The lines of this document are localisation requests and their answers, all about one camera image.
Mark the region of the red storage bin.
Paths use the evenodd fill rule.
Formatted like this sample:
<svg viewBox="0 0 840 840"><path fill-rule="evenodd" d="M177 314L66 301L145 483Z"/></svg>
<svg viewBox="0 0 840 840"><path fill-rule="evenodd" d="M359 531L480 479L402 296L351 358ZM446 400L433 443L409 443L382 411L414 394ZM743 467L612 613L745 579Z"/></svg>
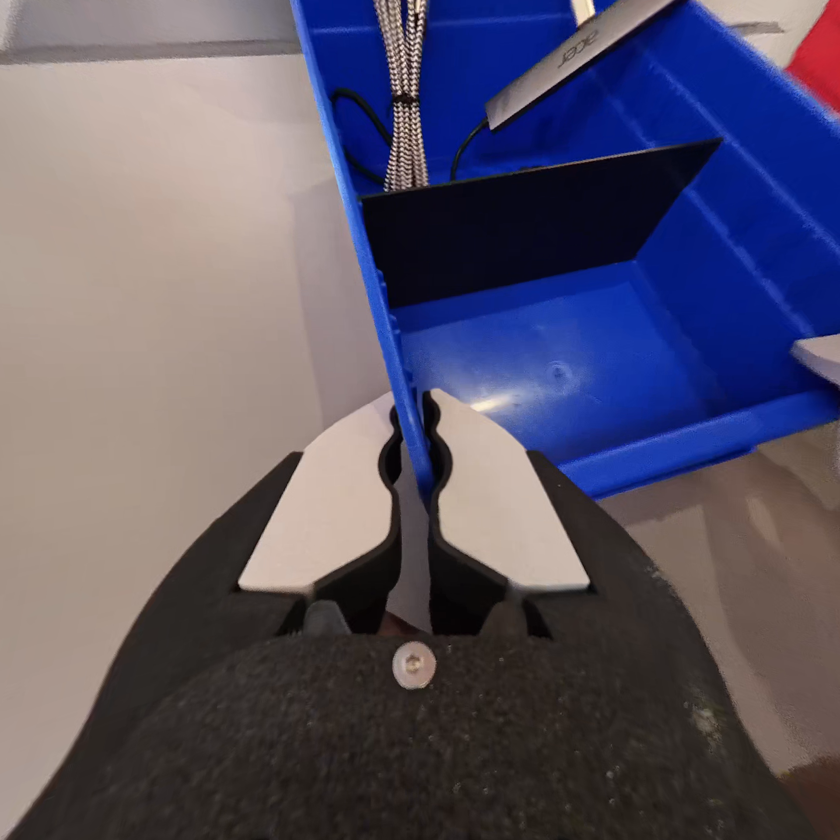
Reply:
<svg viewBox="0 0 840 840"><path fill-rule="evenodd" d="M795 50L787 73L839 114L839 1L828 1Z"/></svg>

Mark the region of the grey USB hub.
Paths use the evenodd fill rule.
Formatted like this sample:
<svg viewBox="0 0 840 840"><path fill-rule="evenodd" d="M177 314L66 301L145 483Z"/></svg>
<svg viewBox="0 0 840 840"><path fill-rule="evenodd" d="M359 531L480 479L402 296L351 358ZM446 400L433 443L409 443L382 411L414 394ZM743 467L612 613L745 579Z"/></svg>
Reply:
<svg viewBox="0 0 840 840"><path fill-rule="evenodd" d="M571 37L486 103L485 117L455 153L449 180L456 180L463 154L481 131L502 130L676 5L677 1L618 1L579 21Z"/></svg>

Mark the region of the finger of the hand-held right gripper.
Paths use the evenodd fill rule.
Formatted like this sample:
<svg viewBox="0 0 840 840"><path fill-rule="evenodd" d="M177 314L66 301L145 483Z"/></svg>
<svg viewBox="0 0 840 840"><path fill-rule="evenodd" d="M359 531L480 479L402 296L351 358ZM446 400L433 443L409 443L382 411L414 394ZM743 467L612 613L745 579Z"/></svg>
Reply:
<svg viewBox="0 0 840 840"><path fill-rule="evenodd" d="M791 347L791 354L809 371L839 387L840 338L800 339Z"/></svg>

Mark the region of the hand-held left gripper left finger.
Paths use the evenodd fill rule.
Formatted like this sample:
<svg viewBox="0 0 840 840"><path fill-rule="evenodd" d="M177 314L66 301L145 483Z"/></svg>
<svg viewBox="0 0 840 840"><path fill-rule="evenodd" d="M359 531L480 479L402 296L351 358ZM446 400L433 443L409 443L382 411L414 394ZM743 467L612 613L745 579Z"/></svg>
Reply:
<svg viewBox="0 0 840 840"><path fill-rule="evenodd" d="M403 436L392 394L304 450L238 578L244 592L383 597L401 571L396 482Z"/></svg>

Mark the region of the blue storage bin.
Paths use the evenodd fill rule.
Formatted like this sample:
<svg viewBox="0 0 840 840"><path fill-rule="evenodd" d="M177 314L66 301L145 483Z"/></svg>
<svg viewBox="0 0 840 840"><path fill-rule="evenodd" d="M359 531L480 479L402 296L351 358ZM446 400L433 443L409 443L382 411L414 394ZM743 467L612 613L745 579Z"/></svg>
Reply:
<svg viewBox="0 0 840 840"><path fill-rule="evenodd" d="M430 186L486 102L574 34L569 2L430 2L419 105ZM389 304L361 200L389 151L373 2L292 2L396 411L433 483L422 396L440 389L595 498L747 454L838 415L791 354L838 332L838 120L699 2L463 154L457 181L721 137L636 258L405 308Z"/></svg>

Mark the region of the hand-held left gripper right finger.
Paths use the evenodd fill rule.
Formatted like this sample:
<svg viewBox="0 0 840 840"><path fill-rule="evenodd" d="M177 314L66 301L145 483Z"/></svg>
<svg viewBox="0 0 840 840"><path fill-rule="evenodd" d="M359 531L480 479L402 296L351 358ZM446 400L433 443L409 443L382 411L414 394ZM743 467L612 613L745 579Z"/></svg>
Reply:
<svg viewBox="0 0 840 840"><path fill-rule="evenodd" d="M428 559L451 601L584 592L591 579L525 447L440 389L423 396L438 478Z"/></svg>

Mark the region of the black bin divider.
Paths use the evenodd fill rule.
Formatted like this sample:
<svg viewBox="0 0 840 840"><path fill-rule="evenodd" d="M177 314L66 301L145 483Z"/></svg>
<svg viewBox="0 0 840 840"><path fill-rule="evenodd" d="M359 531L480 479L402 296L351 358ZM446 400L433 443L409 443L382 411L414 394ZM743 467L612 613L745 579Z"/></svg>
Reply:
<svg viewBox="0 0 840 840"><path fill-rule="evenodd" d="M405 308L636 258L722 138L364 196L389 304Z"/></svg>

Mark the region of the grey desk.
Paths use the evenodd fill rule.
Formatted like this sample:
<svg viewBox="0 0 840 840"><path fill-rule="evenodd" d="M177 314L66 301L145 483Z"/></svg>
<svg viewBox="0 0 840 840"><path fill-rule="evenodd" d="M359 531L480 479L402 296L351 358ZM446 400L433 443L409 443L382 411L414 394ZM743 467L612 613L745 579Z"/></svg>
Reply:
<svg viewBox="0 0 840 840"><path fill-rule="evenodd" d="M382 395L291 11L2 2L2 838L193 541ZM838 837L834 429L605 499Z"/></svg>

